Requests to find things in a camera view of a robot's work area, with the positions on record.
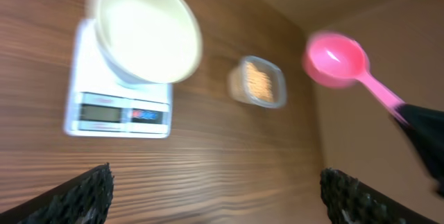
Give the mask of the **pink plastic scoop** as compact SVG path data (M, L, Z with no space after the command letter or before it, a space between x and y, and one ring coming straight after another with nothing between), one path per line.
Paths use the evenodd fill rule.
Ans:
M406 122L396 112L404 101L371 75L368 56L356 40L340 33L314 33L302 65L306 74L324 87L339 89L360 82L395 119Z

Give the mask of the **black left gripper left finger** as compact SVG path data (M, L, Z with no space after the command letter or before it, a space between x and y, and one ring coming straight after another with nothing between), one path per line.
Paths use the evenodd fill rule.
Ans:
M1 223L104 224L113 191L110 165L103 164L1 213Z

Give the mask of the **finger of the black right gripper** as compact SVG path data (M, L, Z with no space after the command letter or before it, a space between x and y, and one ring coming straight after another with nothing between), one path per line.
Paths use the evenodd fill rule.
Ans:
M396 112L404 119L396 122L437 181L436 193L443 196L443 112L409 104L397 107Z

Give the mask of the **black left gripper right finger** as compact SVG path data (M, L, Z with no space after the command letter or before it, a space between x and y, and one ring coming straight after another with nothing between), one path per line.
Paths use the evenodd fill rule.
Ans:
M320 185L333 224L436 224L340 170L322 170Z

